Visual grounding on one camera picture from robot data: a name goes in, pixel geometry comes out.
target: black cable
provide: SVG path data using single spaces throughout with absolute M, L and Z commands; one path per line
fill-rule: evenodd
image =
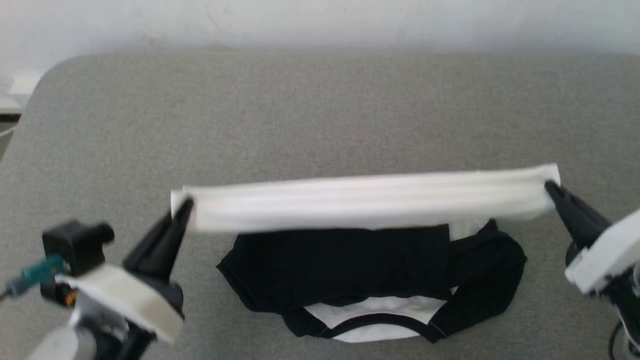
M 616 326 L 613 328 L 613 331 L 611 332 L 611 337 L 609 337 L 609 359 L 610 360 L 616 360 L 616 358 L 613 356 L 613 343 L 616 342 L 616 335 L 618 335 L 618 333 L 620 332 L 620 329 L 622 329 L 622 322 L 618 322 L 616 324 Z

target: gray table surface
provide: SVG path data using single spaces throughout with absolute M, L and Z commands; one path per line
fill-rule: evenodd
M 62 220 L 107 220 L 119 262 L 184 184 L 498 169 L 558 162 L 616 219 L 640 206 L 640 60 L 632 56 L 109 54 L 38 85 L 0 163 L 0 278 Z M 604 359 L 615 317 L 565 279 L 560 221 L 501 224 L 529 261 L 502 316 L 435 345 L 296 338 L 251 313 L 215 265 L 231 234 L 188 236 L 186 324 L 147 359 Z M 37 291 L 0 306 L 0 359 L 67 316 Z

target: garment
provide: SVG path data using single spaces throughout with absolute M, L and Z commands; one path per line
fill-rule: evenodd
M 502 313 L 526 261 L 493 221 L 458 241 L 448 234 L 439 226 L 243 235 L 218 268 L 248 308 L 281 314 L 297 336 L 436 342 Z
M 304 179 L 171 192 L 175 211 L 195 201 L 187 231 L 256 233 L 291 229 L 385 229 L 465 219 L 529 220 L 553 209 L 544 183 L 556 164 L 498 171 Z

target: white wall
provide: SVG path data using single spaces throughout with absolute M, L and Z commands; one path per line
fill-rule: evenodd
M 80 54 L 219 46 L 640 54 L 640 0 L 0 0 L 0 98 Z

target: teal connector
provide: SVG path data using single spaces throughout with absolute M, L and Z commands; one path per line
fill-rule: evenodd
M 68 272 L 68 265 L 60 255 L 49 256 L 35 265 L 22 269 L 19 277 L 6 283 L 6 292 L 11 297 L 18 297 L 32 286 L 53 281 L 56 275 Z

